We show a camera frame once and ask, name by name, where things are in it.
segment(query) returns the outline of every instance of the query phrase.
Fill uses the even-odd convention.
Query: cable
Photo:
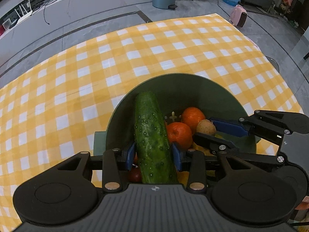
[[[219,5],[219,0],[218,0],[218,6],[219,6],[220,9],[222,9],[221,6]],[[228,13],[225,12],[224,9],[222,9],[222,10],[223,10],[223,12],[224,12],[225,14],[227,14],[228,16],[230,16]]]
[[[53,4],[54,2],[57,2],[57,1],[58,1],[58,0],[49,0],[47,3],[45,3],[45,7],[44,7],[44,10],[43,10],[43,16],[44,16],[44,21],[45,21],[48,25],[50,25],[50,23],[48,23],[48,22],[46,21],[46,19],[45,19],[45,8],[46,8],[47,5]]]
[[[268,33],[267,30],[265,30],[259,23],[257,23],[253,18],[251,18],[248,14],[247,14],[247,16],[248,16],[248,18],[250,18],[252,21],[254,21],[258,26],[260,26],[264,31],[266,31],[266,33],[267,33],[268,35],[270,35],[270,37],[271,37],[272,39],[275,40],[275,42],[281,47],[281,49],[284,50],[285,53],[290,57],[290,59],[293,61],[293,63],[296,65],[296,67],[299,69],[299,71],[301,72],[301,74],[304,76],[305,80],[306,80],[307,83],[309,84],[309,81],[308,81],[308,79],[306,78],[305,74],[302,72],[302,70],[299,68],[299,66],[297,65],[297,63],[296,63],[296,62],[294,61],[294,59],[290,56],[290,54],[282,47],[282,45],[281,45],[270,33]]]
[[[44,10],[43,10],[44,21],[45,21],[48,25],[50,25],[50,23],[48,23],[48,22],[46,21],[46,19],[45,19],[45,8],[46,8],[47,5],[53,4],[54,2],[57,2],[57,1],[58,1],[58,0],[48,0],[48,1],[46,1],[46,2],[45,2],[45,1],[41,2],[41,3],[39,4],[39,8],[36,9],[36,10],[32,13],[32,15],[35,14],[36,12],[38,12],[38,11],[44,6]]]

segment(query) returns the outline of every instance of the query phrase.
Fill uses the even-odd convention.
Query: metal screw
[[[189,187],[193,190],[202,190],[204,189],[205,185],[200,182],[193,182],[189,185]]]
[[[219,146],[219,149],[220,149],[220,150],[225,150],[225,149],[226,149],[226,146],[225,146],[225,145],[220,145],[220,146]]]
[[[282,163],[282,162],[284,162],[284,158],[283,158],[282,156],[279,156],[279,157],[277,158],[277,161],[278,161],[279,163]]]
[[[116,190],[120,188],[120,184],[117,182],[108,182],[105,184],[105,188],[108,190]]]

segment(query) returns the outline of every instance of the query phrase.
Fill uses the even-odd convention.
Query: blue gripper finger
[[[236,124],[233,121],[227,121],[217,118],[210,118],[210,121],[213,122],[216,130],[226,134],[230,134],[236,137],[248,136],[248,131],[244,129],[242,124]]]
[[[135,158],[135,143],[133,143],[131,147],[128,149],[127,160],[126,160],[127,170],[131,170],[134,158]]]
[[[172,148],[172,153],[173,153],[173,159],[174,159],[174,164],[177,169],[177,171],[182,171],[182,164],[181,164],[181,159],[180,159],[180,151],[178,150],[176,144],[172,142],[171,144]]]

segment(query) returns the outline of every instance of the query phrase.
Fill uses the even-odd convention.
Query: cherry tomato
[[[129,182],[142,182],[142,173],[139,167],[132,168],[128,173],[128,181]]]

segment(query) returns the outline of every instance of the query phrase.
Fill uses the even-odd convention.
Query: pink space heater
[[[236,5],[230,15],[234,26],[243,27],[247,19],[247,11],[240,5]]]

